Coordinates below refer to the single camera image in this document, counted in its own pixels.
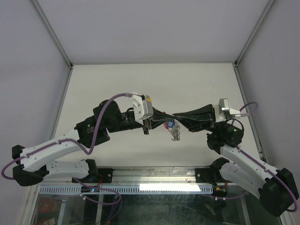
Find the blue tag key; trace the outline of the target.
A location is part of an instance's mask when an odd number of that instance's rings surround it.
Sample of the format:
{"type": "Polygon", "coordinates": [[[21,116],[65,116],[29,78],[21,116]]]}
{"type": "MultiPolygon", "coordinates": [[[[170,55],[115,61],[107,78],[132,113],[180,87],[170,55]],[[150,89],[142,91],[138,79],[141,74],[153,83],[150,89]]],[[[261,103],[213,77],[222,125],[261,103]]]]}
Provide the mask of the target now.
{"type": "Polygon", "coordinates": [[[172,120],[167,121],[167,122],[166,122],[166,126],[167,126],[168,128],[173,128],[173,127],[175,126],[175,120],[172,119],[172,120]]]}

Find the red handled keyring holder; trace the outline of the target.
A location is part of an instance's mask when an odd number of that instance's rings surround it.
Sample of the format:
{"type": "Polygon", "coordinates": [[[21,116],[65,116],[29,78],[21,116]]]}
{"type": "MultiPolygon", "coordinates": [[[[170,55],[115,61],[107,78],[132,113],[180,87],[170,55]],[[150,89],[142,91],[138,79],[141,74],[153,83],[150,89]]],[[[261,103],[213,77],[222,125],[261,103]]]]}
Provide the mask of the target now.
{"type": "Polygon", "coordinates": [[[164,123],[164,127],[172,135],[172,141],[179,141],[180,140],[180,125],[179,125],[178,121],[175,120],[175,126],[173,128],[168,128],[166,126],[166,122],[164,123]]]}

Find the yellow tag silver key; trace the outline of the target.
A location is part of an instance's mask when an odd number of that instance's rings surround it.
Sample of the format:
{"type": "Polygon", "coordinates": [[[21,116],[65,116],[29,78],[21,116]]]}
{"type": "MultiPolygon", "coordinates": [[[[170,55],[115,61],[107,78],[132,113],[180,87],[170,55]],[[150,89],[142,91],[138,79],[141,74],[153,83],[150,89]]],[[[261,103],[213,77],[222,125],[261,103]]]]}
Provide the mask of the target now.
{"type": "Polygon", "coordinates": [[[150,96],[145,95],[144,98],[145,98],[146,101],[152,102],[152,99],[150,98],[150,96]]]}

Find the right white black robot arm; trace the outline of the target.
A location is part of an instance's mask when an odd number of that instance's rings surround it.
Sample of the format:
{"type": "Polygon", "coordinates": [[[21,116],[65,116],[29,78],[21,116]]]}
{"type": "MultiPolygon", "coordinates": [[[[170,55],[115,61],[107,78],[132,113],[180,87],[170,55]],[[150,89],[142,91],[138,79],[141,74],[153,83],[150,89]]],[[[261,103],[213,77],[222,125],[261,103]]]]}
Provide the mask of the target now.
{"type": "Polygon", "coordinates": [[[212,180],[224,179],[237,184],[255,196],[275,217],[285,211],[296,212],[300,196],[293,174],[252,156],[241,146],[245,128],[242,124],[236,127],[233,122],[249,115],[231,108],[229,100],[222,98],[217,105],[175,113],[173,118],[190,132],[208,132],[209,149],[221,156],[210,165],[212,180]]]}

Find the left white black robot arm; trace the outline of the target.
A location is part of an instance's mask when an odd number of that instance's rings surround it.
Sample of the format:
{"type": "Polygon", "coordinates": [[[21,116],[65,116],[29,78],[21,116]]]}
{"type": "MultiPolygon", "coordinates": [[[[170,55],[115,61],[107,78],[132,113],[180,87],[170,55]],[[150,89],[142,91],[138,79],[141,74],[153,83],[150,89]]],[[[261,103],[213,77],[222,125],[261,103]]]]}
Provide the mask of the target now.
{"type": "Polygon", "coordinates": [[[160,125],[172,130],[175,121],[171,115],[154,109],[150,101],[135,103],[121,112],[114,100],[105,100],[93,109],[93,115],[79,122],[67,133],[38,146],[12,148],[16,164],[12,179],[20,186],[27,187],[50,178],[72,178],[83,182],[100,180],[94,159],[78,162],[59,161],[59,158],[76,151],[91,155],[97,145],[110,140],[109,134],[141,128],[144,134],[160,125]]]}

